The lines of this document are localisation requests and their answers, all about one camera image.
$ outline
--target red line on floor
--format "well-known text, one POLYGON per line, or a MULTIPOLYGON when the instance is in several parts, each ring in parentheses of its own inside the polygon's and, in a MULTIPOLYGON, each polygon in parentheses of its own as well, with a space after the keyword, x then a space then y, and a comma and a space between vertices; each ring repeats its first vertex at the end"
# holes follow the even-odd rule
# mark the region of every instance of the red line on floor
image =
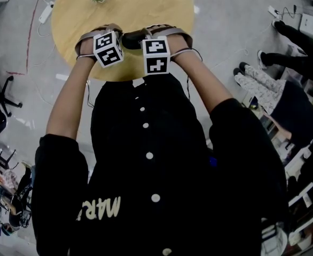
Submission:
POLYGON ((7 74, 10 74, 10 75, 24 75, 24 73, 18 73, 18 72, 9 72, 9 71, 6 71, 7 74))
POLYGON ((26 72, 28 72, 28 57, 29 57, 30 35, 31 35, 31 32, 32 32, 32 25, 33 25, 35 11, 36 11, 37 6, 38 6, 38 2, 39 2, 39 0, 37 0, 37 3, 35 3, 34 11, 33 11, 33 14, 32 14, 32 19, 30 21, 30 26, 29 26, 29 34, 28 34, 28 40, 27 40, 26 72))

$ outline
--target gray floor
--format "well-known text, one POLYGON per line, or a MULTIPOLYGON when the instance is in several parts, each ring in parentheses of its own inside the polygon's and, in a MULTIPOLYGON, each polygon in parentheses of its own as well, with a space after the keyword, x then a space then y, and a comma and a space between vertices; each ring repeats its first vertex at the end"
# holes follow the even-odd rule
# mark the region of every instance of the gray floor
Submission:
MULTIPOLYGON (((266 52, 284 52, 287 47, 284 38, 270 25, 273 17, 267 12, 268 6, 272 5, 281 11, 286 6, 293 11, 294 4, 302 6, 302 0, 194 2, 197 7, 193 31, 194 47, 202 54, 205 64, 232 94, 241 100, 246 92, 235 83, 232 74, 238 63, 246 61, 257 67, 256 53, 259 49, 266 52)), ((39 138, 45 133, 52 105, 64 83, 56 79, 56 74, 68 75, 70 72, 57 50, 52 50, 52 36, 41 38, 37 34, 38 18, 45 8, 42 0, 38 1, 33 19, 27 72, 27 42, 36 3, 37 0, 10 0, 0 8, 0 81, 3 83, 9 75, 14 75, 14 82, 7 94, 13 100, 24 104, 21 109, 10 108, 13 116, 1 133, 0 141, 10 149, 17 150, 15 160, 25 160, 32 164, 39 138)), ((41 34, 51 33, 50 21, 51 19, 41 26, 41 34)), ((284 21, 298 27, 300 16, 296 15, 295 19, 291 19, 287 14, 284 21)), ((172 69, 172 73, 186 88, 185 74, 177 66, 172 66, 172 69)), ((276 67, 269 69, 271 75, 277 71, 276 67)), ((93 102, 103 83, 91 80, 93 102)), ((207 135, 211 125, 209 115, 193 85, 190 87, 190 93, 198 119, 207 135)), ((85 100, 77 140, 89 167, 95 165, 89 130, 91 112, 92 109, 87 106, 85 100)))

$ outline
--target patterned pants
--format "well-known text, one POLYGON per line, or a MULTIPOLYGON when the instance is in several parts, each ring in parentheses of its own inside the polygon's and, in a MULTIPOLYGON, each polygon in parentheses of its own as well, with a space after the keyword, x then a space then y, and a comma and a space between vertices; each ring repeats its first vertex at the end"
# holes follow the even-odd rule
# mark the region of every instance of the patterned pants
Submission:
POLYGON ((274 80, 265 72, 246 66, 245 76, 237 74, 235 81, 254 95, 268 115, 271 115, 278 104, 286 84, 285 80, 274 80))

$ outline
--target wooden tabletop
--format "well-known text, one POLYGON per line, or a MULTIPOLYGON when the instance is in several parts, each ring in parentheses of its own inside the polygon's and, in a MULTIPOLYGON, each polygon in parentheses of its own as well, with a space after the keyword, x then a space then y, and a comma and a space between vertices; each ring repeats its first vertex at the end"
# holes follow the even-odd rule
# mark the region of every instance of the wooden tabletop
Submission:
MULTIPOLYGON (((52 11, 52 34, 59 53, 73 66, 80 36, 101 25, 116 23, 124 32, 167 23, 191 33, 193 0, 56 0, 52 11)), ((104 81, 129 81, 143 77, 142 51, 123 48, 124 61, 103 69, 96 63, 90 77, 104 81)))

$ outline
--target desk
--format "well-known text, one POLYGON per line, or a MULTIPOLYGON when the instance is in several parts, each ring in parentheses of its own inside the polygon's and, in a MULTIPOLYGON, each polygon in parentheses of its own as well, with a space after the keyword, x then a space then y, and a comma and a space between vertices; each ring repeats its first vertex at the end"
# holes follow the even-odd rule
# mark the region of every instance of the desk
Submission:
MULTIPOLYGON (((73 66, 74 47, 80 36, 101 25, 116 23, 124 32, 168 23, 191 33, 193 0, 56 0, 52 11, 52 35, 57 50, 73 66)), ((129 81, 143 77, 142 51, 123 48, 124 62, 102 69, 96 63, 90 77, 104 81, 129 81)))

